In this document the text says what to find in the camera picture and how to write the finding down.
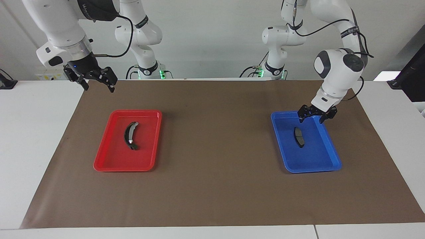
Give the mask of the blue plastic tray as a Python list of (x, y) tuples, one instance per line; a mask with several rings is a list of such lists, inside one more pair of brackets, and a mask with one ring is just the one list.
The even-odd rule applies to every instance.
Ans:
[[(338, 171), (342, 162), (320, 116), (312, 116), (299, 122), (297, 111), (280, 111), (271, 114), (272, 126), (281, 157), (291, 173)], [(305, 141), (299, 148), (294, 139), (294, 128), (302, 130)]]

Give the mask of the black clamp device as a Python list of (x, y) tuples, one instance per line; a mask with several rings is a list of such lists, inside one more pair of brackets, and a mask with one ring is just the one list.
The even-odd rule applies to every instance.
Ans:
[(18, 80), (15, 80), (5, 70), (0, 68), (0, 90), (11, 90), (17, 83)]

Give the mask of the small dark brake pad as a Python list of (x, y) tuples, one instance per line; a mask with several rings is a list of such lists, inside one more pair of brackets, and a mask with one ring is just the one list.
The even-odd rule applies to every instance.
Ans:
[(299, 127), (294, 128), (294, 139), (299, 146), (299, 148), (303, 148), (305, 145), (305, 141), (303, 138), (302, 130)]

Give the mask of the white wall socket box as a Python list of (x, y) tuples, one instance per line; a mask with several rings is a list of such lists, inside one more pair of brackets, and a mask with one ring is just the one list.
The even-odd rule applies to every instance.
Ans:
[(43, 69), (38, 70), (35, 74), (38, 80), (45, 81), (68, 81), (67, 77), (64, 74), (64, 71), (61, 69)]

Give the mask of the brown paper mat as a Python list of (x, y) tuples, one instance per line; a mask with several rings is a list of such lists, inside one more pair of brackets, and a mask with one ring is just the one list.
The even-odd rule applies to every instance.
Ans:
[[(90, 82), (21, 228), (256, 226), (425, 222), (425, 213), (358, 100), (325, 121), (342, 169), (291, 174), (272, 129), (320, 81)], [(162, 112), (145, 173), (94, 167), (115, 110)]]

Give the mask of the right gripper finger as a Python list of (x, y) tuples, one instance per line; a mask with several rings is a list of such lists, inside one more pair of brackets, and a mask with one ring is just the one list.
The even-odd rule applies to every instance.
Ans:
[(111, 67), (101, 68), (99, 75), (99, 82), (107, 86), (109, 92), (115, 91), (115, 85), (118, 81), (118, 77), (114, 73)]
[(63, 71), (65, 76), (70, 82), (74, 82), (82, 86), (84, 91), (88, 91), (89, 85), (84, 79), (84, 76), (76, 74), (73, 69), (70, 68), (70, 66), (64, 66)]

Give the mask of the red plastic tray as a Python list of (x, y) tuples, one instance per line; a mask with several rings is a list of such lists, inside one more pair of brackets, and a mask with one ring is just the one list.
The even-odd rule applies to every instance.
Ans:
[[(159, 110), (115, 110), (111, 113), (94, 160), (99, 172), (148, 172), (153, 169), (160, 138), (162, 113)], [(133, 135), (138, 150), (124, 141), (126, 127), (139, 122)]]

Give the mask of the long curved brake pad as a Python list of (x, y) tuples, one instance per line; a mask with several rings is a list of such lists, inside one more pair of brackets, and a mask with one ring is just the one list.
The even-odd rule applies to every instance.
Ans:
[(138, 125), (139, 122), (133, 121), (126, 127), (126, 130), (124, 132), (124, 141), (126, 145), (133, 151), (138, 150), (138, 145), (135, 144), (133, 140), (134, 131)]

